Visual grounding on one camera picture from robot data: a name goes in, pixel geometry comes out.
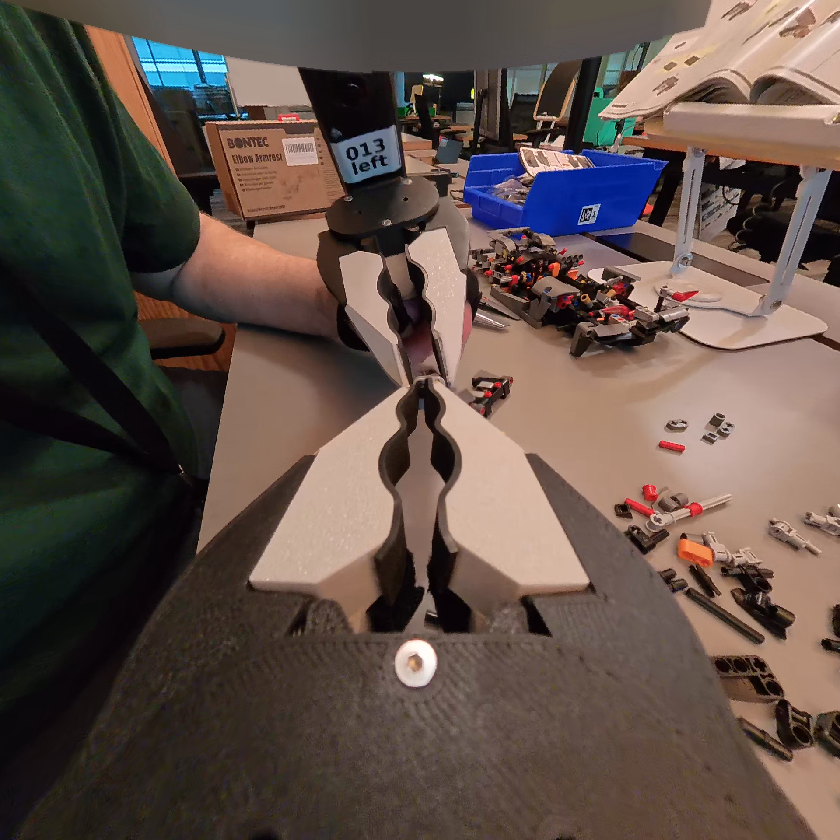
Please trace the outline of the white whiteboard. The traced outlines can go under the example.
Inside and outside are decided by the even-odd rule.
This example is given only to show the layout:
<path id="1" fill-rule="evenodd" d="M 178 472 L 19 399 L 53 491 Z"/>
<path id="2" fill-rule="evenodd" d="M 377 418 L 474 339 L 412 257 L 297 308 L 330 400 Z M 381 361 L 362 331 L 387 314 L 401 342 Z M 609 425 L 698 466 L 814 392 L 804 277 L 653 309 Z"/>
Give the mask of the white whiteboard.
<path id="1" fill-rule="evenodd" d="M 228 85 L 239 106 L 310 106 L 299 69 L 225 57 Z"/>

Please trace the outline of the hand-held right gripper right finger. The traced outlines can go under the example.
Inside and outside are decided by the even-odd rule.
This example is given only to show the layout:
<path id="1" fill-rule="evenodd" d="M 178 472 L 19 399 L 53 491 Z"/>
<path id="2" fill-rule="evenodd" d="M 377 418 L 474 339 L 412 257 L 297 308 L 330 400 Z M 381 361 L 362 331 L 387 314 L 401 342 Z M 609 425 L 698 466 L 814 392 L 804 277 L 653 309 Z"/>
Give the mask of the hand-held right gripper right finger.
<path id="1" fill-rule="evenodd" d="M 442 382 L 425 385 L 432 465 L 444 482 L 428 589 L 442 629 L 471 629 L 526 596 L 591 580 L 526 453 Z"/>

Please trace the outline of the person's left forearm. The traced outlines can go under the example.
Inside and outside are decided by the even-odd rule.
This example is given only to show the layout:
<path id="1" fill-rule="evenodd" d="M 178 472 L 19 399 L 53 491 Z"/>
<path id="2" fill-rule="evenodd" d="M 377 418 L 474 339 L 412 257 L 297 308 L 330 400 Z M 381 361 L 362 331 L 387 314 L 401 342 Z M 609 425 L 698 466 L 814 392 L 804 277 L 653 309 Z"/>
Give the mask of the person's left forearm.
<path id="1" fill-rule="evenodd" d="M 336 340 L 338 302 L 313 259 L 281 253 L 204 213 L 192 256 L 162 272 L 134 272 L 136 291 L 217 322 Z"/>

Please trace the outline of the blue tagged plastic bin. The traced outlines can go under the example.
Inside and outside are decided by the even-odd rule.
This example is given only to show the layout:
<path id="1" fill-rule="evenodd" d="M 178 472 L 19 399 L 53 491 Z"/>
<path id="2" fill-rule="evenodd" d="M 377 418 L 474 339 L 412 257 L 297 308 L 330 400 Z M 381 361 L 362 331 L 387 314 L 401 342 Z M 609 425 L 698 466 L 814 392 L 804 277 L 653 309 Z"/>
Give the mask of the blue tagged plastic bin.
<path id="1" fill-rule="evenodd" d="M 464 199 L 472 217 L 490 228 L 530 228 L 550 236 L 582 235 L 633 226 L 665 162 L 584 150 L 592 167 L 536 175 L 524 204 L 495 195 L 498 185 L 525 173 L 520 155 L 473 156 Z"/>

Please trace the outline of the black grey lego assembly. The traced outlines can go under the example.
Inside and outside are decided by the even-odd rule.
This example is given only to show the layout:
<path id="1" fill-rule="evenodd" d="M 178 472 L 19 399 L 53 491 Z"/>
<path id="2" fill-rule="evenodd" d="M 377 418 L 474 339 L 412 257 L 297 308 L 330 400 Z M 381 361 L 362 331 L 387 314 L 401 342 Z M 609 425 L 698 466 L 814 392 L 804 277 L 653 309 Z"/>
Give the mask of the black grey lego assembly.
<path id="1" fill-rule="evenodd" d="M 499 402 L 507 400 L 513 386 L 511 375 L 479 372 L 471 377 L 468 388 L 458 391 L 458 397 L 484 418 L 489 418 Z"/>

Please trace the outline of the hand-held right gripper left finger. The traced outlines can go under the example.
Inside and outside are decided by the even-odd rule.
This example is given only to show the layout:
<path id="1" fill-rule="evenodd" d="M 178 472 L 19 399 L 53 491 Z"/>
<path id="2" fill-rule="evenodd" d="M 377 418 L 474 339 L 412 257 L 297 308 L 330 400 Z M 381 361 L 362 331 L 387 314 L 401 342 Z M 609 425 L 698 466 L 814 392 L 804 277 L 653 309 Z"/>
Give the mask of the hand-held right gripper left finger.
<path id="1" fill-rule="evenodd" d="M 402 631 L 418 605 L 396 484 L 410 466 L 418 387 L 388 396 L 314 456 L 249 582 L 338 603 L 376 632 Z"/>

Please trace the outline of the person's torso green shirt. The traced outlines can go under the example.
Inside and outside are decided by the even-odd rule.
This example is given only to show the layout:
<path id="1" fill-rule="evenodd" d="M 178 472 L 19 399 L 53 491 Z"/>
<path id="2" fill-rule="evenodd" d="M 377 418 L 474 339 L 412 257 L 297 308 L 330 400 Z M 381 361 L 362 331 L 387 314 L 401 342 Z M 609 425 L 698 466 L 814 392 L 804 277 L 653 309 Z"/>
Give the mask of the person's torso green shirt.
<path id="1" fill-rule="evenodd" d="M 193 516 L 193 428 L 131 274 L 196 205 L 82 24 L 2 3 L 2 770 L 133 624 Z"/>

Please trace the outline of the partly built lego car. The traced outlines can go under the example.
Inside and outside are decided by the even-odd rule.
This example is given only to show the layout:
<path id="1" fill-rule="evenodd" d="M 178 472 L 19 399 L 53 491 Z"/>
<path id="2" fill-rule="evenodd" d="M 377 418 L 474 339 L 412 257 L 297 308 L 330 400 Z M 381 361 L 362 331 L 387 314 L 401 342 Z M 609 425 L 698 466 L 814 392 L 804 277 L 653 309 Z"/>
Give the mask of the partly built lego car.
<path id="1" fill-rule="evenodd" d="M 599 278 L 581 272 L 583 258 L 558 248 L 552 237 L 528 227 L 494 231 L 489 245 L 469 252 L 469 269 L 490 283 L 490 293 L 535 329 L 554 326 L 571 337 L 570 354 L 594 348 L 635 348 L 661 333 L 677 333 L 690 320 L 687 302 L 699 294 L 668 284 L 654 306 L 632 298 L 639 282 L 628 269 L 607 267 Z"/>

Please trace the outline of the brown printed carton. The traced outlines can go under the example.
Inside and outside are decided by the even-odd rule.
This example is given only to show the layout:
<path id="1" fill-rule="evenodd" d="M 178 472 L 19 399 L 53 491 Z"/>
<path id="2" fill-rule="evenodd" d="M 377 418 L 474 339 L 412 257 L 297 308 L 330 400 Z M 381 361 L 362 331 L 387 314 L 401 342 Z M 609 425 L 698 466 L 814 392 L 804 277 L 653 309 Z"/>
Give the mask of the brown printed carton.
<path id="1" fill-rule="evenodd" d="M 327 210 L 345 191 L 316 121 L 204 127 L 227 208 L 246 220 Z"/>

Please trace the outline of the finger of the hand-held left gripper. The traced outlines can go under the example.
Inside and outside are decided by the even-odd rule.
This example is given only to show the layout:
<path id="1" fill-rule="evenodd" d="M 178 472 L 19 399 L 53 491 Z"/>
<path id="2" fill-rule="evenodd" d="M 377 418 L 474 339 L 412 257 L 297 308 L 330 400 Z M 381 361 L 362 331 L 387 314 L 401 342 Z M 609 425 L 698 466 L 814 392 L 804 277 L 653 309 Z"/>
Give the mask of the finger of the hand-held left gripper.
<path id="1" fill-rule="evenodd" d="M 406 248 L 406 256 L 423 275 L 421 298 L 429 311 L 437 368 L 447 385 L 453 385 L 464 346 L 466 275 L 445 228 L 423 232 Z"/>
<path id="2" fill-rule="evenodd" d="M 339 259 L 346 299 L 345 311 L 353 328 L 394 383 L 411 385 L 396 315 L 386 292 L 390 279 L 380 255 L 354 251 Z"/>

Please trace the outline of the white book stand frame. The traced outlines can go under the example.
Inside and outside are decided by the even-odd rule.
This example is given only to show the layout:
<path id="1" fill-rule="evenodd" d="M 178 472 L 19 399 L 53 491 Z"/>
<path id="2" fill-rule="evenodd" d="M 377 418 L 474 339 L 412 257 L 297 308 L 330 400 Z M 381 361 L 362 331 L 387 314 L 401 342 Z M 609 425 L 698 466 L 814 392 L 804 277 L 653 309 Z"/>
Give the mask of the white book stand frame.
<path id="1" fill-rule="evenodd" d="M 752 141 L 781 145 L 788 165 L 800 167 L 801 183 L 770 290 L 745 310 L 721 306 L 750 318 L 767 317 L 787 298 L 802 252 L 823 200 L 833 167 L 808 162 L 808 151 L 820 159 L 838 152 L 838 106 L 830 104 L 709 104 L 681 102 L 664 115 L 666 133 L 686 141 L 684 177 L 674 260 L 669 274 L 684 275 L 692 264 L 691 240 L 700 199 L 706 153 L 716 145 Z"/>

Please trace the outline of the pile of lego pieces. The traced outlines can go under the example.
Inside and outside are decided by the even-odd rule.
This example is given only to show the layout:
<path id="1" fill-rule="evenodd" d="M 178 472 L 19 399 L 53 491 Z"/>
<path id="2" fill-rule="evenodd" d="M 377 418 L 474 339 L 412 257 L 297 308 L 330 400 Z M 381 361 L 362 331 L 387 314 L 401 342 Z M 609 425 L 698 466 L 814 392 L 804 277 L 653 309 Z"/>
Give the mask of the pile of lego pieces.
<path id="1" fill-rule="evenodd" d="M 731 495 L 724 494 L 690 502 L 684 494 L 669 494 L 653 485 L 643 486 L 643 495 L 644 501 L 627 498 L 613 508 L 617 518 L 628 521 L 624 534 L 642 554 L 649 554 L 662 544 L 675 526 L 732 500 Z M 676 555 L 686 564 L 692 583 L 673 568 L 660 571 L 660 578 L 672 593 L 684 594 L 706 614 L 752 644 L 762 645 L 767 636 L 781 642 L 787 640 L 796 616 L 774 600 L 774 571 L 751 548 L 731 550 L 712 531 L 682 532 Z M 772 708 L 775 734 L 742 717 L 738 723 L 765 752 L 791 762 L 794 752 L 817 745 L 838 759 L 838 710 L 813 715 L 794 706 L 786 695 L 763 705 Z"/>

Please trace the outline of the brown office chair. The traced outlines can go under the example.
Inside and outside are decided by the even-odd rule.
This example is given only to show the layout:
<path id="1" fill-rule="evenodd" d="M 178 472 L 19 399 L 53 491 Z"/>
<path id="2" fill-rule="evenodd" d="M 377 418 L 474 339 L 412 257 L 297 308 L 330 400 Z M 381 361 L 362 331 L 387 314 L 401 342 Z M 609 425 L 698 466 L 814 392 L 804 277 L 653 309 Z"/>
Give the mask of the brown office chair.
<path id="1" fill-rule="evenodd" d="M 226 340 L 221 324 L 201 318 L 153 318 L 139 324 L 155 361 L 212 355 Z"/>

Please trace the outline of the silver lego body panel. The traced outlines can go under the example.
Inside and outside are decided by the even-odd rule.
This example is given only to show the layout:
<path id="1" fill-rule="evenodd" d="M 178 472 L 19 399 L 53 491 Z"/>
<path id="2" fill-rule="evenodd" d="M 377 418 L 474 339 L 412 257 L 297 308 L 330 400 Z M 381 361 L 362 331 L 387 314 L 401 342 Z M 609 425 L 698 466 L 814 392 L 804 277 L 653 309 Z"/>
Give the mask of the silver lego body panel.
<path id="1" fill-rule="evenodd" d="M 505 332 L 509 330 L 512 322 L 519 321 L 521 321 L 519 315 L 507 308 L 498 306 L 491 299 L 482 297 L 479 300 L 476 315 L 474 317 L 475 326 L 498 332 Z"/>

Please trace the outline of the black triangular lego beam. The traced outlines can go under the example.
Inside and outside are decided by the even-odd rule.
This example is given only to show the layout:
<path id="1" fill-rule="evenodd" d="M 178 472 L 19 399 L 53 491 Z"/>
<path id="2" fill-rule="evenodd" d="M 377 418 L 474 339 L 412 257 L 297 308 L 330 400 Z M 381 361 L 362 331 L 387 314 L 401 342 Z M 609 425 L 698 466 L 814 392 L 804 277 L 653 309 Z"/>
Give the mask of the black triangular lego beam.
<path id="1" fill-rule="evenodd" d="M 718 655 L 710 662 L 730 700 L 772 704 L 785 698 L 781 683 L 759 656 Z"/>

